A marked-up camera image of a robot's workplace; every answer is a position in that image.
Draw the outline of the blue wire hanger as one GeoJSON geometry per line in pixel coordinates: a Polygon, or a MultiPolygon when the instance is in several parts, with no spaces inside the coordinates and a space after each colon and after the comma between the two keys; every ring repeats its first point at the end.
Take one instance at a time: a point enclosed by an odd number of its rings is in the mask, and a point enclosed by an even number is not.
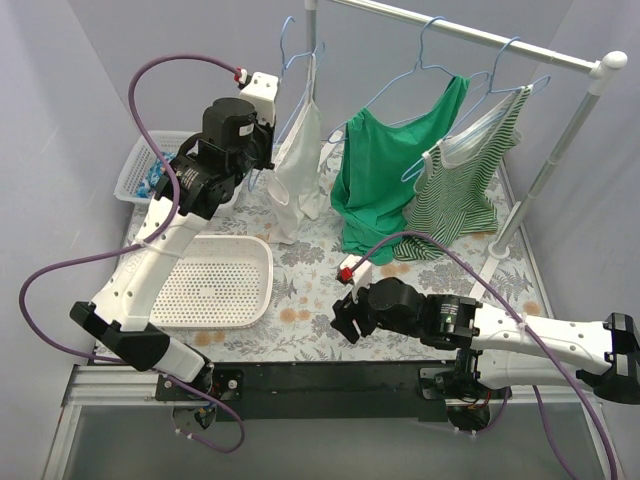
{"type": "Polygon", "coordinates": [[[316,38],[315,20],[311,19],[311,26],[306,27],[306,33],[311,36],[311,44],[305,47],[304,51],[288,55],[286,51],[287,33],[291,30],[291,26],[296,24],[294,16],[289,15],[283,22],[278,40],[278,48],[280,52],[280,97],[276,101],[276,105],[281,105],[281,99],[292,100],[295,94],[298,94],[297,103],[292,106],[286,113],[288,118],[279,125],[275,130],[275,139],[273,145],[273,153],[276,153],[282,143],[285,135],[292,128],[296,115],[301,111],[307,94],[310,92],[310,81],[303,79],[302,71],[307,72],[311,60],[315,60],[317,65],[322,63],[323,56],[326,51],[324,41],[318,42],[316,38]]]}

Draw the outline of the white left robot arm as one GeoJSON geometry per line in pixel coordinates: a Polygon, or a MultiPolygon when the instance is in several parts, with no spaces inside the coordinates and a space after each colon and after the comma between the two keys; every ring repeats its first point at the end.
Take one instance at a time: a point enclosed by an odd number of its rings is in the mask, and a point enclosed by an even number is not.
{"type": "Polygon", "coordinates": [[[178,379],[193,400],[213,386],[202,353],[155,326],[153,308],[165,286],[178,294],[165,316],[170,325],[207,319],[232,326],[258,320],[270,302],[273,257],[255,237],[205,236],[250,170],[271,167],[275,101],[242,94],[216,100],[200,132],[186,138],[155,185],[146,217],[107,284],[71,318],[138,371],[178,379]]]}

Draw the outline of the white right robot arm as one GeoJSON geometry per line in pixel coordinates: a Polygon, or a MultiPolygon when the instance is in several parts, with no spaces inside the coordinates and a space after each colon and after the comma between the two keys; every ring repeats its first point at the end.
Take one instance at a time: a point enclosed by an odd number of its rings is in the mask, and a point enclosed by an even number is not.
{"type": "Polygon", "coordinates": [[[395,277],[348,293],[332,309],[332,328],[350,343],[383,329],[457,352],[452,383],[464,397],[486,388],[567,384],[610,402],[639,402],[639,333],[626,314],[603,321],[515,320],[470,297],[424,295],[395,277]]]}

